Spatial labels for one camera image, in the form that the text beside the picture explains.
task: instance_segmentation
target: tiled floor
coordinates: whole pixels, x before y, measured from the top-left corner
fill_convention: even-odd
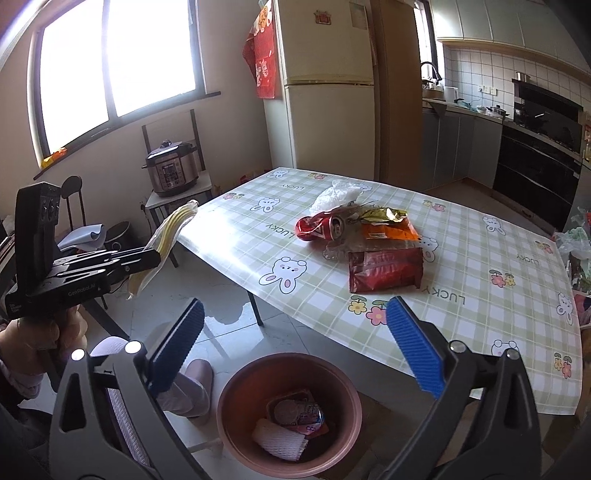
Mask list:
[[[527,220],[516,219],[514,215],[517,214],[512,210],[464,184],[430,193],[528,227]],[[420,391],[413,378],[325,338],[262,300],[258,301],[258,306],[265,326],[260,328],[245,290],[183,247],[176,247],[176,255],[179,268],[166,262],[139,297],[127,300],[122,288],[109,295],[107,302],[109,313],[121,327],[133,339],[144,341],[154,337],[159,327],[176,319],[191,298],[197,297],[205,305],[206,327],[189,353],[185,366],[194,358],[211,362],[215,372],[212,416],[205,426],[196,427],[188,419],[167,414],[187,446],[218,437],[217,400],[227,381],[242,366],[271,353],[305,352],[337,365],[360,392],[385,405],[394,414],[395,422],[388,433],[371,446],[347,480],[364,478],[376,463],[387,465],[403,448],[433,403],[431,395]],[[89,325],[87,336],[89,348],[92,348],[106,333],[97,325]],[[26,403],[29,407],[51,411],[54,399],[55,395],[46,383],[39,398]],[[543,432],[549,425],[548,420],[543,419]],[[194,456],[213,480],[267,478],[242,466],[221,447]]]

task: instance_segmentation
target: rice cooker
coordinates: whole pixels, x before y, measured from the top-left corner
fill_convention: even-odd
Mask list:
[[[194,153],[188,142],[165,140],[146,157],[152,188],[161,197],[170,197],[191,188],[199,178]]]

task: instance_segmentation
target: blue gripper pad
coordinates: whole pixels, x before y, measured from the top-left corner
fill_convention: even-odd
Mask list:
[[[148,391],[154,398],[172,386],[204,324],[203,303],[193,299],[149,360]]]
[[[396,297],[386,306],[386,324],[402,350],[421,390],[438,399],[445,389],[443,359],[435,351],[410,309]]]

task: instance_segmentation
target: checkered tablecloth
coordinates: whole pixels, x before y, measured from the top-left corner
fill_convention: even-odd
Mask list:
[[[360,182],[360,202],[401,208],[422,236],[415,287],[356,295],[346,262],[294,233],[334,175],[281,168],[199,207],[178,241],[224,275],[322,335],[411,374],[385,325],[402,295],[448,339],[479,353],[517,348],[540,413],[573,414],[580,397],[580,331],[567,274],[547,238],[421,193]]]

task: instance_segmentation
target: white tissue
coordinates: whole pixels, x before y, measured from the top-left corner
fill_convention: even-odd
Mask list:
[[[287,430],[267,419],[260,419],[256,423],[252,439],[266,452],[290,462],[298,461],[308,445],[305,435]]]

